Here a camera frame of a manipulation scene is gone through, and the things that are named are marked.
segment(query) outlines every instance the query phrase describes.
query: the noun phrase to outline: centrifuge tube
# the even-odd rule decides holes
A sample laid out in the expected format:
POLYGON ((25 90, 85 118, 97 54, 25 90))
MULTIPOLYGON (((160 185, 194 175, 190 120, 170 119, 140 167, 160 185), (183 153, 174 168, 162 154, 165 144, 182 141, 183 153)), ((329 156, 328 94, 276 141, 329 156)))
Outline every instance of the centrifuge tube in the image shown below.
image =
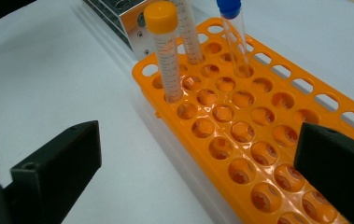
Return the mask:
POLYGON ((229 45, 234 72, 238 77, 250 77, 241 0, 217 0, 217 4, 229 45))
POLYGON ((144 17, 156 49, 165 100, 175 103, 182 98, 177 56, 177 8, 170 2, 154 2, 145 8, 144 17))
POLYGON ((203 61, 200 40, 194 22, 193 10, 190 0, 172 0, 177 6, 178 31, 182 38, 188 62, 198 64, 203 61))

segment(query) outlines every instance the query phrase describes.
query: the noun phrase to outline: transparent plastic tube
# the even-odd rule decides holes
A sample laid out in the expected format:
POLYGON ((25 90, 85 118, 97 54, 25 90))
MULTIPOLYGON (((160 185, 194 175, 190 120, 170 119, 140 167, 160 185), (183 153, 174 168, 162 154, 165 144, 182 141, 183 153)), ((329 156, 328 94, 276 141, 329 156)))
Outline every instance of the transparent plastic tube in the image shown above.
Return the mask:
POLYGON ((240 0, 217 0, 223 29, 226 34, 234 73, 238 77, 250 77, 246 33, 240 0))
POLYGON ((182 98, 177 56, 177 8, 173 3, 154 2, 144 11, 147 28, 156 49, 166 102, 182 98))
POLYGON ((182 38, 183 48, 188 62, 198 64, 203 61, 200 40, 196 30, 190 0, 172 0, 177 7, 178 31, 182 38))

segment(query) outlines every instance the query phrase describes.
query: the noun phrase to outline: white tabletop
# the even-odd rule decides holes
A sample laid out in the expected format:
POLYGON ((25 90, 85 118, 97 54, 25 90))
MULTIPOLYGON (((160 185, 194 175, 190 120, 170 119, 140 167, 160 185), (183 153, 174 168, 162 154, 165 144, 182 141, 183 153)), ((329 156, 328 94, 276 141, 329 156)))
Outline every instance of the white tabletop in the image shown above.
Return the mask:
MULTIPOLYGON (((191 0, 196 22, 215 0, 191 0)), ((354 100, 354 4, 247 0, 246 31, 354 100)), ((134 82, 133 53, 80 0, 0 20, 0 183, 66 128, 99 120, 103 166, 64 223, 238 223, 134 82)))

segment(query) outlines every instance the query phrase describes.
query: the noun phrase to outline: tube with orange cap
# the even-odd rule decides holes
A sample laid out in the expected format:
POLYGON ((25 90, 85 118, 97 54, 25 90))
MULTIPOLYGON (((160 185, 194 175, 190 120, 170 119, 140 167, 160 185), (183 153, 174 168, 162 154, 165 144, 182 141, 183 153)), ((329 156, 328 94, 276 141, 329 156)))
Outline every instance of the tube with orange cap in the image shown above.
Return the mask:
POLYGON ((170 2, 154 2, 144 10, 144 18, 156 49, 166 102, 182 98, 177 56, 177 8, 170 2))

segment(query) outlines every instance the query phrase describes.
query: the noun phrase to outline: blue cap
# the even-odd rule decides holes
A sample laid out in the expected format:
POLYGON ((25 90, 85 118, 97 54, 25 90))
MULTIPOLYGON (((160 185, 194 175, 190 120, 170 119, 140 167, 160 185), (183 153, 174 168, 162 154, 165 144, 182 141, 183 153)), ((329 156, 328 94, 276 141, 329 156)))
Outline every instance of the blue cap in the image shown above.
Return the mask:
POLYGON ((226 19, 235 18, 240 13, 241 0, 217 0, 220 14, 226 19))

